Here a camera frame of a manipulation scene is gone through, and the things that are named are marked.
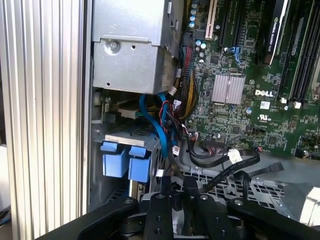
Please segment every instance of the ridged metal panel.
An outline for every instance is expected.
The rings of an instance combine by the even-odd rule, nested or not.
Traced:
[[[211,100],[216,103],[240,104],[246,78],[216,75]]]
[[[84,209],[83,16],[83,0],[0,1],[15,240],[37,238]]]
[[[214,80],[212,101],[216,103],[225,103],[228,90],[228,75],[216,75]]]
[[[244,77],[230,77],[229,91],[225,101],[227,104],[241,104],[245,81]]]

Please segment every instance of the dell logo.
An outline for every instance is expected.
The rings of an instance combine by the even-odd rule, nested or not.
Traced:
[[[264,96],[264,97],[274,97],[274,93],[272,91],[260,91],[260,90],[255,90],[255,95],[256,96]]]

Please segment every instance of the blue latch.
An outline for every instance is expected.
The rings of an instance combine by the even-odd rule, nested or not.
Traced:
[[[128,179],[147,183],[150,175],[151,157],[148,159],[130,158]]]
[[[140,146],[132,146],[129,151],[129,155],[133,157],[144,158],[146,156],[147,149],[145,147]]]
[[[110,142],[110,141],[104,141],[102,146],[100,147],[101,151],[104,152],[112,152],[115,153],[118,148],[118,143],[116,142]]]
[[[121,146],[116,146],[115,148],[112,148],[110,145],[107,145],[106,148],[104,147],[105,146],[101,146],[100,149],[108,149],[112,151],[102,155],[103,175],[108,177],[122,178],[129,168],[129,146],[124,146],[123,148]]]

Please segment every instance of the motherboard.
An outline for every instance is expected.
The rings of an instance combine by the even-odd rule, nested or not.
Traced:
[[[188,128],[209,143],[244,135],[264,152],[318,152],[319,2],[197,0],[188,9],[199,92]]]

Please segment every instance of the chipset heatsink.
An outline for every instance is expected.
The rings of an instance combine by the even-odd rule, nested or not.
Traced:
[[[222,104],[241,104],[246,78],[232,75],[216,75],[211,100]]]

